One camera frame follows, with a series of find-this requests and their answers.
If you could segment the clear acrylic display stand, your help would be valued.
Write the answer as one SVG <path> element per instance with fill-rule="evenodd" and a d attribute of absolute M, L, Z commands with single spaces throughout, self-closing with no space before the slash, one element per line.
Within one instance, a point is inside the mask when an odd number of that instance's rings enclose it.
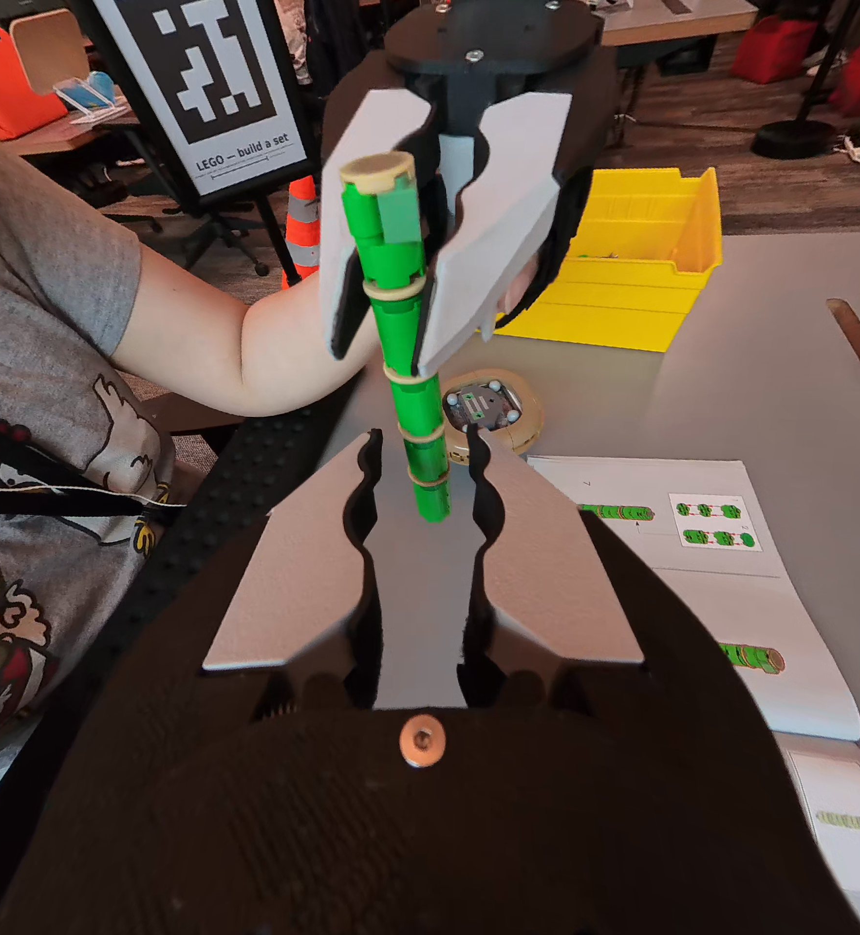
<path fill-rule="evenodd" d="M 91 72 L 86 78 L 59 81 L 53 92 L 75 113 L 73 123 L 101 123 L 130 111 L 126 97 L 112 78 L 101 71 Z"/>

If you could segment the green bamboo stalk model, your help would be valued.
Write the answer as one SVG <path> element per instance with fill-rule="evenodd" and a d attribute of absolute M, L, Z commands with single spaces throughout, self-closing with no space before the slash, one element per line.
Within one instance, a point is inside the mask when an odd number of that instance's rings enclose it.
<path fill-rule="evenodd" d="M 442 396 L 436 374 L 412 373 L 426 284 L 415 161 L 390 150 L 345 164 L 340 178 L 417 509 L 425 521 L 440 523 L 450 515 Z"/>

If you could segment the person's left forearm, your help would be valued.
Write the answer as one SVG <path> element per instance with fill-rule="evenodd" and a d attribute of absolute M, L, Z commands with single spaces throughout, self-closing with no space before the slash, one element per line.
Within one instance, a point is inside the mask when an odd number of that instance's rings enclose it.
<path fill-rule="evenodd" d="M 331 356 L 317 273 L 248 306 L 143 246 L 132 313 L 111 359 L 214 410 L 265 417 L 324 398 L 378 348 L 367 314 L 345 357 Z"/>

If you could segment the grey desk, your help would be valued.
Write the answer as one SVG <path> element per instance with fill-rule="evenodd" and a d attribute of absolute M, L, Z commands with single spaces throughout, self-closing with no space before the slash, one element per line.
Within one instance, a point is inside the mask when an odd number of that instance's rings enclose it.
<path fill-rule="evenodd" d="M 473 339 L 450 363 L 542 393 L 536 453 L 740 460 L 860 713 L 860 363 L 826 294 L 860 310 L 860 234 L 730 237 L 664 354 Z"/>

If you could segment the black framed tag sign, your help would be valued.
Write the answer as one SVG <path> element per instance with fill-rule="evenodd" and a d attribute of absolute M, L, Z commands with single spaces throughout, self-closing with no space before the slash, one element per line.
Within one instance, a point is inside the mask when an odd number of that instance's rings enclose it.
<path fill-rule="evenodd" d="M 274 2 L 70 2 L 188 211 L 319 166 Z"/>

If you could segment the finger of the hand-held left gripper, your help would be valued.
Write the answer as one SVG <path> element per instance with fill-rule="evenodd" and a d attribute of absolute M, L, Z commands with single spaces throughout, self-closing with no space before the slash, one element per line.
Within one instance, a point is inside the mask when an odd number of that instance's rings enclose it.
<path fill-rule="evenodd" d="M 353 106 L 338 92 L 327 102 L 320 174 L 319 306 L 323 335 L 333 358 L 344 359 L 365 317 L 362 275 L 349 272 L 357 260 L 341 195 L 340 170 L 354 160 L 396 149 L 419 130 L 429 103 L 406 89 L 373 89 Z"/>
<path fill-rule="evenodd" d="M 528 92 L 480 120 L 486 165 L 459 194 L 461 221 L 436 254 L 414 368 L 432 375 L 476 331 L 489 339 L 497 305 L 546 239 L 560 193 L 553 177 L 571 93 Z"/>

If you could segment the orange traffic cone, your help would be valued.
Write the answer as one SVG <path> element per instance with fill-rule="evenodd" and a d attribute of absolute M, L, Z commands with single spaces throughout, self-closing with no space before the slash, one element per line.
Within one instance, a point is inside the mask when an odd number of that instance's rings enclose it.
<path fill-rule="evenodd" d="M 300 281 L 319 269 L 319 193 L 313 176 L 289 184 L 285 244 Z"/>

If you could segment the open instruction booklet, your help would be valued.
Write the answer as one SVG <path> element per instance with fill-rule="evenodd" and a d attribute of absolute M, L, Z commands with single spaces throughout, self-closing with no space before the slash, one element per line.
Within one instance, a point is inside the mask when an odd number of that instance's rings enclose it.
<path fill-rule="evenodd" d="M 860 740 L 856 701 L 792 583 L 738 460 L 530 456 L 721 645 L 776 731 Z"/>

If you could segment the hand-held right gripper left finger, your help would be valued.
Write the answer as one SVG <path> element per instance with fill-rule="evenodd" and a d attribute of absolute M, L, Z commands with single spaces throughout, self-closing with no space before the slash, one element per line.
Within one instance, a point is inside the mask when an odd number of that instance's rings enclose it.
<path fill-rule="evenodd" d="M 383 651 L 375 565 L 382 431 L 356 438 L 269 512 L 202 662 L 207 675 L 266 672 L 297 697 L 319 676 L 373 705 Z"/>

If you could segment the yellow plastic bin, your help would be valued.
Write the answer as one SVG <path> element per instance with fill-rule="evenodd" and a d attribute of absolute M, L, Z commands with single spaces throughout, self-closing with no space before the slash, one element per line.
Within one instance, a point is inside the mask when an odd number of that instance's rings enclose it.
<path fill-rule="evenodd" d="M 664 353 L 723 263 L 717 174 L 597 169 L 555 281 L 500 336 Z"/>

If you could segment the person in grey t-shirt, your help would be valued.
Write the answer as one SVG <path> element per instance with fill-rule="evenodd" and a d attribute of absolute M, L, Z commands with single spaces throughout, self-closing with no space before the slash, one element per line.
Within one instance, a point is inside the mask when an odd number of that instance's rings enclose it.
<path fill-rule="evenodd" d="M 0 145 L 0 434 L 165 501 L 173 444 L 110 362 L 140 271 L 136 235 Z M 0 515 L 0 769 L 163 531 L 146 515 Z"/>

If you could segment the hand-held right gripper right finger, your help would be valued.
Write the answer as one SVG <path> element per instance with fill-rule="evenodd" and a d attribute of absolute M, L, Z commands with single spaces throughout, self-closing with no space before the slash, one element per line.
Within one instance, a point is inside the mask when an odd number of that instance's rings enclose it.
<path fill-rule="evenodd" d="M 467 705 L 494 705 L 520 673 L 551 695 L 579 666 L 642 666 L 577 506 L 492 432 L 471 428 L 467 440 L 472 518 L 483 533 L 460 662 Z"/>

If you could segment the closed white instruction booklet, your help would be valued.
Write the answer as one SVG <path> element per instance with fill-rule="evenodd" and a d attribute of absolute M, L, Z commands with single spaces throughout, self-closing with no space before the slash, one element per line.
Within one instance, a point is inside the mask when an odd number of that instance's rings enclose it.
<path fill-rule="evenodd" d="M 774 738 L 825 863 L 860 917 L 860 748 L 794 734 Z"/>

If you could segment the tan wooden board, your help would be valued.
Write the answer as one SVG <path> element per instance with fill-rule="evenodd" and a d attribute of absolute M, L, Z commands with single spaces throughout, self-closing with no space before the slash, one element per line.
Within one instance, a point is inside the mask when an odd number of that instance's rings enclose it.
<path fill-rule="evenodd" d="M 52 94 L 90 76 L 85 37 L 68 8 L 14 19 L 8 31 L 35 94 Z"/>

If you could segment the tan round model base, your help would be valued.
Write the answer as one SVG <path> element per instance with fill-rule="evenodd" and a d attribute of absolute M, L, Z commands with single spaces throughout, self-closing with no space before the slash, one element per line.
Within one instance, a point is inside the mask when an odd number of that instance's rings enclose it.
<path fill-rule="evenodd" d="M 441 380 L 444 438 L 451 462 L 469 463 L 468 429 L 488 430 L 518 454 L 538 439 L 543 408 L 529 383 L 500 368 L 482 368 Z"/>

